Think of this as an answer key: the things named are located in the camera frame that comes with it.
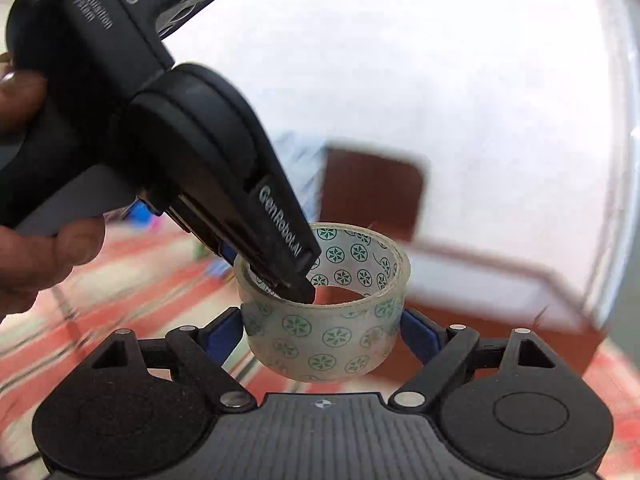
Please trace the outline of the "person's left hand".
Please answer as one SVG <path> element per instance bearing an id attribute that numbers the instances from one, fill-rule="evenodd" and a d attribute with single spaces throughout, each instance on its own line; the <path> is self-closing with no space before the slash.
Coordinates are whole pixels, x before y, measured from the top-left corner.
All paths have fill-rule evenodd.
<path id="1" fill-rule="evenodd" d="M 1 134 L 12 136 L 46 96 L 47 81 L 31 70 L 16 70 L 1 55 Z M 1 316 L 28 311 L 40 292 L 60 284 L 76 266 L 99 255 L 105 237 L 101 217 L 76 220 L 55 237 L 23 236 L 1 229 Z"/>

